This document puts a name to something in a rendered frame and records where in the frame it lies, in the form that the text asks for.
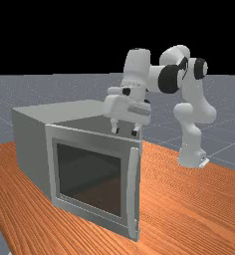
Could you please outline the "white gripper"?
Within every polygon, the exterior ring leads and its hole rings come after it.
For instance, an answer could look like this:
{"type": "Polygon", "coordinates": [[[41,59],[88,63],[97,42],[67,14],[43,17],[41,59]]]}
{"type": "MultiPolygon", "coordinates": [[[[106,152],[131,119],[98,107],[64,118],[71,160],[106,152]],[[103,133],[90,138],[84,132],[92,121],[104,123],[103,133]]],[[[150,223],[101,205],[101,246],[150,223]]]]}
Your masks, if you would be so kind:
{"type": "Polygon", "coordinates": [[[138,136],[142,125],[150,123],[151,107],[145,100],[145,87],[110,87],[103,114],[111,118],[112,133],[118,133],[118,121],[134,123],[132,136],[138,136]]]}

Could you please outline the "grey microwave door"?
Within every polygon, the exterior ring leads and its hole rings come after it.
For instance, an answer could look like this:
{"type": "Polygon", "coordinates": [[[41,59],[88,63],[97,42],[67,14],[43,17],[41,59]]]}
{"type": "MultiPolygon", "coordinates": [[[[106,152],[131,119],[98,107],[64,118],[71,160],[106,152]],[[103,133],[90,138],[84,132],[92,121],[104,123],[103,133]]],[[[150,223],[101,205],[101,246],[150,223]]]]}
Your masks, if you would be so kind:
{"type": "Polygon", "coordinates": [[[46,139],[53,205],[137,241],[141,141],[57,125],[46,139]]]}

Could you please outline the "grey microwave oven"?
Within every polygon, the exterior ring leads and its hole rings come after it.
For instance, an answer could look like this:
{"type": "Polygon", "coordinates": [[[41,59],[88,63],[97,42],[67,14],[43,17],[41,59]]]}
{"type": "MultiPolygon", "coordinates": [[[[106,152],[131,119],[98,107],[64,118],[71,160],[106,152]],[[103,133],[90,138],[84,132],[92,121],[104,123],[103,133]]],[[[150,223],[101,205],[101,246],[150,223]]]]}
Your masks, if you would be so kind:
{"type": "Polygon", "coordinates": [[[118,123],[119,132],[112,133],[111,120],[103,116],[103,104],[85,100],[54,103],[11,110],[18,165],[36,186],[51,195],[46,128],[58,126],[69,142],[93,147],[97,152],[119,152],[141,147],[142,136],[133,136],[133,124],[118,123]]]}

